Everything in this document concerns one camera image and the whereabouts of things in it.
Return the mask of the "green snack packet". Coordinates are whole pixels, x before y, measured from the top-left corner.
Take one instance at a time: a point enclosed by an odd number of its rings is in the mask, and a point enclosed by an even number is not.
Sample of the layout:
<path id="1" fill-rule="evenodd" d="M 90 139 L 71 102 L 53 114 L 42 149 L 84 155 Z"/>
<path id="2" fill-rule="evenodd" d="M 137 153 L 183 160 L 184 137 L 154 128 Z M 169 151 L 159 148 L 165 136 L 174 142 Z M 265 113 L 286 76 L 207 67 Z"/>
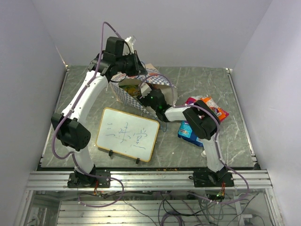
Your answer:
<path id="1" fill-rule="evenodd" d="M 122 85 L 120 88 L 132 97 L 137 97 L 141 94 L 141 90 L 138 85 Z"/>

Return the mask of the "blue checkered paper bag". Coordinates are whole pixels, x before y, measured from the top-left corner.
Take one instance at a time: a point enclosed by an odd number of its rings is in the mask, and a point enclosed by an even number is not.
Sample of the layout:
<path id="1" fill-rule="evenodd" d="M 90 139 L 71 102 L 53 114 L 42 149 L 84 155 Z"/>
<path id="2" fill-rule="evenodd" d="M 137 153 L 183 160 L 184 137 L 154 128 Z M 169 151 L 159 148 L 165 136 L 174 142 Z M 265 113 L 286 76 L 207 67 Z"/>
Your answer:
<path id="1" fill-rule="evenodd" d="M 175 105 L 178 98 L 177 87 L 152 64 L 146 64 L 146 69 L 148 72 L 147 75 L 137 75 L 134 77 L 128 77 L 123 73 L 118 73 L 113 76 L 114 82 L 111 82 L 110 86 L 119 102 L 134 107 L 157 120 L 158 117 L 155 111 L 151 107 L 143 106 L 139 102 L 141 100 L 141 94 L 137 97 L 132 97 L 120 88 L 122 85 L 138 85 L 140 88 L 140 85 L 146 82 L 151 86 L 152 90 L 161 90 L 167 104 Z"/>

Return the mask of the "pink snack packet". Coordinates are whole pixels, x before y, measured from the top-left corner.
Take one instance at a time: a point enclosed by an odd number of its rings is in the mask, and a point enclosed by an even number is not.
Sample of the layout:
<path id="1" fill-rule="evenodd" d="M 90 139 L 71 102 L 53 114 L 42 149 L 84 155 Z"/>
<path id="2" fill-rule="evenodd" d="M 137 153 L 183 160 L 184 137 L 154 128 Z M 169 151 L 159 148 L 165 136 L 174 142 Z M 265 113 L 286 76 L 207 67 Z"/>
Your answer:
<path id="1" fill-rule="evenodd" d="M 187 100 L 186 100 L 186 104 L 193 104 L 195 103 L 196 101 L 198 100 L 201 100 L 200 99 L 201 96 L 195 96 L 195 97 L 189 97 Z"/>

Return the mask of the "teal snack packet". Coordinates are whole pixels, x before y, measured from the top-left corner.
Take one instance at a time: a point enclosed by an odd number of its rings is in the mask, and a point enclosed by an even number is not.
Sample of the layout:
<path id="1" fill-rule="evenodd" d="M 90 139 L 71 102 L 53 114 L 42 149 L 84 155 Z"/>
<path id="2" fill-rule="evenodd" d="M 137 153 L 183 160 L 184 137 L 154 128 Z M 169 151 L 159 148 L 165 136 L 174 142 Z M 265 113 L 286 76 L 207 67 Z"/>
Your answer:
<path id="1" fill-rule="evenodd" d="M 177 136 L 196 146 L 203 147 L 203 143 L 201 142 L 201 139 L 195 135 L 195 133 L 192 131 L 192 128 L 190 127 L 187 121 L 181 122 L 181 125 L 178 129 Z"/>

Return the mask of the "orange snack packet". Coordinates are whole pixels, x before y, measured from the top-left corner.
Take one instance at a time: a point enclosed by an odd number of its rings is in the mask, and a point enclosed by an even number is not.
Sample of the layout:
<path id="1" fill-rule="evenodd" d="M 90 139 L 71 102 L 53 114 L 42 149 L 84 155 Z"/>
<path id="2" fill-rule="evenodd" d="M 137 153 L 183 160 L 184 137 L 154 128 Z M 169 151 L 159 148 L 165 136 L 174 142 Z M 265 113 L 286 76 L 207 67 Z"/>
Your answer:
<path id="1" fill-rule="evenodd" d="M 211 96 L 201 96 L 200 99 L 216 114 L 220 121 L 225 120 L 229 113 L 220 108 Z"/>

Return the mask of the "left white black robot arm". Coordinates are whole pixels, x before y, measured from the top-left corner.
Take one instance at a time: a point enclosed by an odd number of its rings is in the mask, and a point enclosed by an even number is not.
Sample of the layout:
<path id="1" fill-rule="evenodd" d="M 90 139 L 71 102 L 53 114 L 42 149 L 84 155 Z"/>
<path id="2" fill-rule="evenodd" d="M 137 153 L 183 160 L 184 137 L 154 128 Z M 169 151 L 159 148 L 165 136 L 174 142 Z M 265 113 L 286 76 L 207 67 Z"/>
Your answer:
<path id="1" fill-rule="evenodd" d="M 61 113 L 51 117 L 52 153 L 60 160 L 72 156 L 75 177 L 85 187 L 91 187 L 96 181 L 95 165 L 87 147 L 91 138 L 85 127 L 87 115 L 100 92 L 117 73 L 128 77 L 146 73 L 134 49 L 135 41 L 134 36 L 109 37 L 105 49 L 90 62 L 85 80 L 72 101 Z"/>

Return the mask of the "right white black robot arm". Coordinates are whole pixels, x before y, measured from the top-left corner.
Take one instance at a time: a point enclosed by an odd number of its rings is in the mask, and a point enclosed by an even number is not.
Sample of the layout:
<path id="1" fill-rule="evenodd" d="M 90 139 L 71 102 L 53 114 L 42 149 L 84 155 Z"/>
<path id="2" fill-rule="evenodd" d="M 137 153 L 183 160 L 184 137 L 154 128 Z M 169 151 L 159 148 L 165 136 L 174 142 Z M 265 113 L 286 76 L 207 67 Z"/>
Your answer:
<path id="1" fill-rule="evenodd" d="M 218 186 L 224 181 L 227 168 L 218 141 L 220 120 L 202 100 L 190 105 L 171 106 L 159 89 L 151 90 L 148 94 L 141 94 L 137 99 L 141 105 L 154 110 L 158 119 L 163 122 L 187 121 L 192 131 L 203 143 L 209 171 L 208 183 Z"/>

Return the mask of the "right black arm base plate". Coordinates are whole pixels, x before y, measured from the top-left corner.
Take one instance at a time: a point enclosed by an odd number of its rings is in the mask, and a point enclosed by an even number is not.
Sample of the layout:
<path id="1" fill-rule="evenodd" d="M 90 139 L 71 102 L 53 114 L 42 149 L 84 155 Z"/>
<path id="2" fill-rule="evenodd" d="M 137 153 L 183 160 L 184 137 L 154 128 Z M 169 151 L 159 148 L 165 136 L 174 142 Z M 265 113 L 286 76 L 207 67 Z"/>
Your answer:
<path id="1" fill-rule="evenodd" d="M 230 172 L 226 168 L 222 168 L 218 172 L 213 172 L 209 168 L 201 168 L 198 171 L 194 171 L 192 176 L 189 176 L 190 180 L 193 180 L 195 187 L 233 187 L 234 180 Z"/>

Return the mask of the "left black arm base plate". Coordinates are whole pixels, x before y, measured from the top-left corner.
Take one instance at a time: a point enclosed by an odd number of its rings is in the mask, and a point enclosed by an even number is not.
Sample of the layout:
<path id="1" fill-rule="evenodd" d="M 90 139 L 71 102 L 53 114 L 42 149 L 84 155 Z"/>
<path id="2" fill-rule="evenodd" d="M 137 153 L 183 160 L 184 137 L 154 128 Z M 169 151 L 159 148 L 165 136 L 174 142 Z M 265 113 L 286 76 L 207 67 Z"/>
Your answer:
<path id="1" fill-rule="evenodd" d="M 110 187 L 110 172 L 96 169 L 92 172 L 96 177 L 87 176 L 79 173 L 76 170 L 69 175 L 67 187 L 68 188 L 109 188 Z"/>

